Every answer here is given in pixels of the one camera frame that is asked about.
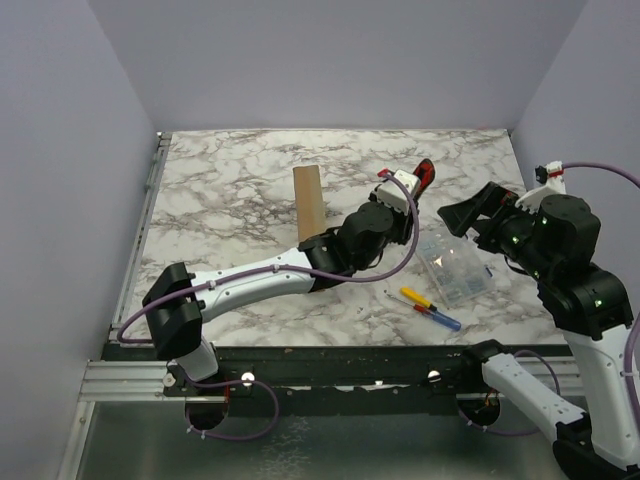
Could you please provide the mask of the red black utility knife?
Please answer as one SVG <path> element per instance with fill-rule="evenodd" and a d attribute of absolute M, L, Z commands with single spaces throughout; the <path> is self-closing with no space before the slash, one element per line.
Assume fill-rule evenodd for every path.
<path fill-rule="evenodd" d="M 419 187 L 413 196 L 414 201 L 418 202 L 435 179 L 435 166 L 430 159 L 425 158 L 417 165 L 413 174 L 420 180 Z"/>

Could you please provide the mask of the brown cardboard express box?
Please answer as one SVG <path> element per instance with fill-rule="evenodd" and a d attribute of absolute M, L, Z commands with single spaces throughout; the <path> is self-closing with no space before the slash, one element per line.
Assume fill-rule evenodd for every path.
<path fill-rule="evenodd" d="M 325 204 L 318 165 L 293 168 L 298 240 L 303 242 L 326 230 Z"/>

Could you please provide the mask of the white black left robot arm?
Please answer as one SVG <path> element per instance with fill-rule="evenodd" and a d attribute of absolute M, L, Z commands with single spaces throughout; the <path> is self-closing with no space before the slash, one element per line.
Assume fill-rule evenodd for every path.
<path fill-rule="evenodd" d="M 191 272 L 183 262 L 169 265 L 143 299 L 156 357 L 177 362 L 195 392 L 214 392 L 221 371 L 213 345 L 202 336 L 204 323 L 270 298 L 365 282 L 363 271 L 389 244 L 416 246 L 417 214 L 415 204 L 400 211 L 368 201 L 340 226 L 265 261 L 210 272 Z"/>

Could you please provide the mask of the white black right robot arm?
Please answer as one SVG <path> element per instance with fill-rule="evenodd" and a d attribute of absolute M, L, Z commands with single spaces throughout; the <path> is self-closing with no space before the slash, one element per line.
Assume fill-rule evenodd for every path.
<path fill-rule="evenodd" d="M 449 232 L 477 232 L 477 246 L 517 263 L 562 332 L 587 407 L 564 400 L 490 340 L 459 367 L 469 390 L 503 394 L 551 443 L 570 479 L 639 476 L 639 402 L 633 385 L 633 314 L 622 281 L 592 261 L 601 223 L 581 198 L 529 193 L 521 199 L 489 182 L 473 197 L 439 208 Z"/>

